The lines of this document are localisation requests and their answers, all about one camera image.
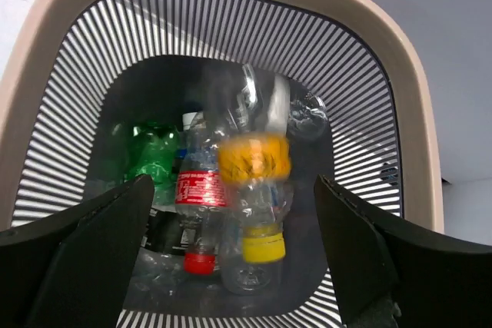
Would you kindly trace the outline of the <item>black label black cap bottle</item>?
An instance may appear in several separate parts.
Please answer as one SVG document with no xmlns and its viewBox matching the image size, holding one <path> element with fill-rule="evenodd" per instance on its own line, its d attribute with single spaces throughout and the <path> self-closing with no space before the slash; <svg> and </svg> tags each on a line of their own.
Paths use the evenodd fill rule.
<svg viewBox="0 0 492 328">
<path fill-rule="evenodd" d="M 188 236 L 173 206 L 152 207 L 141 247 L 155 253 L 183 257 L 188 249 Z"/>
</svg>

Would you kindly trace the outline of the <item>red label red cap bottle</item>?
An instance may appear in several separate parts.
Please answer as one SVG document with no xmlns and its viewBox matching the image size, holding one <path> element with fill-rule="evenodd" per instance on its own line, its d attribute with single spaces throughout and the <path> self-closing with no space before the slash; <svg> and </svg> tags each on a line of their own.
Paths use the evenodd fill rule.
<svg viewBox="0 0 492 328">
<path fill-rule="evenodd" d="M 227 204 L 218 173 L 218 140 L 203 112 L 183 115 L 186 151 L 178 172 L 175 207 L 188 241 L 184 271 L 210 275 Z"/>
</svg>

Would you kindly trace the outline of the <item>green bottle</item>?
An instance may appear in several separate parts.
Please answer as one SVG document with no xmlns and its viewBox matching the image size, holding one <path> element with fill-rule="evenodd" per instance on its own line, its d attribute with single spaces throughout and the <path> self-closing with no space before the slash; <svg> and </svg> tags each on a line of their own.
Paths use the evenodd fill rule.
<svg viewBox="0 0 492 328">
<path fill-rule="evenodd" d="M 118 181 L 122 183 L 147 174 L 154 184 L 152 205 L 172 205 L 175 193 L 172 168 L 179 147 L 178 129 L 173 124 L 144 121 L 125 127 L 123 133 Z"/>
</svg>

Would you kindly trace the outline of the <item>clear unlabeled plastic bottle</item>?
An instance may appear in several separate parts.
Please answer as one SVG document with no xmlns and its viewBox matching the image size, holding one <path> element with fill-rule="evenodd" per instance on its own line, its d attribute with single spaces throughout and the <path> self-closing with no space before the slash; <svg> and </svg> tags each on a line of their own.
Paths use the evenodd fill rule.
<svg viewBox="0 0 492 328">
<path fill-rule="evenodd" d="M 227 119 L 239 134 L 270 132 L 316 141 L 327 130 L 326 106 L 301 83 L 242 65 L 227 97 Z"/>
</svg>

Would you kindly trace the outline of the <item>orange label yellow cap bottle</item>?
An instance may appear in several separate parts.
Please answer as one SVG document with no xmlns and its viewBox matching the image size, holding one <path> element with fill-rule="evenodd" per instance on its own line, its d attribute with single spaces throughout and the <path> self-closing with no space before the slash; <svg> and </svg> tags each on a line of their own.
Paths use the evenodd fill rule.
<svg viewBox="0 0 492 328">
<path fill-rule="evenodd" d="M 238 95 L 236 129 L 219 149 L 229 206 L 219 264 L 225 287 L 239 295 L 270 293 L 281 282 L 282 222 L 293 198 L 286 138 L 290 94 L 280 75 L 265 83 L 248 77 Z"/>
</svg>

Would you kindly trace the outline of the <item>blue label plastic bottle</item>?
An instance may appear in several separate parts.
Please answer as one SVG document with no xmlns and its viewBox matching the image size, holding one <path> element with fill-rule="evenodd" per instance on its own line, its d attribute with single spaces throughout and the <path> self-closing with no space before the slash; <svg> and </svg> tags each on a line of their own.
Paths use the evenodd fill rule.
<svg viewBox="0 0 492 328">
<path fill-rule="evenodd" d="M 182 162 L 185 159 L 185 156 L 187 154 L 187 151 L 188 150 L 186 147 L 177 149 L 177 151 L 175 153 L 174 160 L 173 160 L 172 168 L 171 168 L 171 172 L 173 174 L 179 173 L 179 171 L 181 169 Z"/>
</svg>

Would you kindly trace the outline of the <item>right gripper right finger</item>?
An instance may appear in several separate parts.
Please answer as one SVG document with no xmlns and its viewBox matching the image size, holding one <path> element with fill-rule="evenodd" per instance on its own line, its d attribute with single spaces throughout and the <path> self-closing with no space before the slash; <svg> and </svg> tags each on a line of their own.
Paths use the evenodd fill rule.
<svg viewBox="0 0 492 328">
<path fill-rule="evenodd" d="M 324 176 L 314 199 L 346 327 L 489 327 L 491 248 L 396 217 Z"/>
</svg>

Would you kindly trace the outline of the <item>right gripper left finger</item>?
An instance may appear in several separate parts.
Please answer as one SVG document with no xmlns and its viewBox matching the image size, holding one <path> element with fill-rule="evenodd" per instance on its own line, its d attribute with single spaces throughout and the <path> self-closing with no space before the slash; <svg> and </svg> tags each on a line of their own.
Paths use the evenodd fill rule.
<svg viewBox="0 0 492 328">
<path fill-rule="evenodd" d="M 154 182 L 1 232 L 3 327 L 114 327 L 145 232 Z"/>
</svg>

